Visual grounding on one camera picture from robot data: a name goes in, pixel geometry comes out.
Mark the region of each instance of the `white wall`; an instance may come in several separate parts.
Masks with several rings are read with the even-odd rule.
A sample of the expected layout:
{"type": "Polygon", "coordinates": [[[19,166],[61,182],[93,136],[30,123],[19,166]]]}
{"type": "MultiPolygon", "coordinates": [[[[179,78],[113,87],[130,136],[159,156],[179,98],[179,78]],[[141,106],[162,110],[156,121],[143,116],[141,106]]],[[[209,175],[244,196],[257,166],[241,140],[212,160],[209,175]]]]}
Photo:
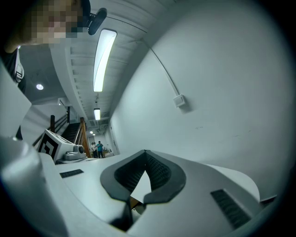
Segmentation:
{"type": "Polygon", "coordinates": [[[90,144],[95,143],[95,141],[94,141],[94,137],[93,137],[93,136],[92,136],[92,137],[88,137],[88,140],[89,140],[89,143],[90,143],[90,144]]]}
{"type": "Polygon", "coordinates": [[[163,68],[142,44],[111,111],[120,153],[157,150],[238,170],[255,181],[262,199],[273,196],[288,173],[295,137],[285,41],[251,3],[180,4],[145,40],[187,106],[174,107],[163,68]]]}
{"type": "Polygon", "coordinates": [[[111,133],[111,124],[109,124],[109,126],[107,127],[106,129],[106,133],[105,133],[105,137],[106,137],[106,142],[107,142],[107,147],[108,149],[111,149],[111,151],[113,152],[113,154],[116,156],[118,154],[120,154],[118,152],[118,149],[117,147],[115,146],[115,140],[113,140],[113,137],[112,137],[112,133],[111,133]]]}
{"type": "MultiPolygon", "coordinates": [[[[43,134],[45,129],[50,126],[50,116],[54,115],[57,121],[66,114],[66,109],[58,105],[36,105],[31,106],[21,123],[21,132],[23,140],[33,144],[35,140],[43,134]]],[[[68,123],[66,123],[57,134],[61,135],[68,123]]]]}

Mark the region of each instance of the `recessed light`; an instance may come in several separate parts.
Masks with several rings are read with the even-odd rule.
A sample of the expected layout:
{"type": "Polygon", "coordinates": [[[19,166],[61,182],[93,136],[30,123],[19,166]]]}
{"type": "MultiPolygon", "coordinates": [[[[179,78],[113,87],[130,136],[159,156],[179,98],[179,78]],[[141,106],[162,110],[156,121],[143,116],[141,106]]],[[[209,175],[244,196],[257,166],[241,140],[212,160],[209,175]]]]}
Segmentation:
{"type": "Polygon", "coordinates": [[[37,84],[37,85],[36,85],[36,88],[37,88],[38,90],[43,90],[44,87],[43,87],[43,85],[41,85],[41,84],[37,84]]]}

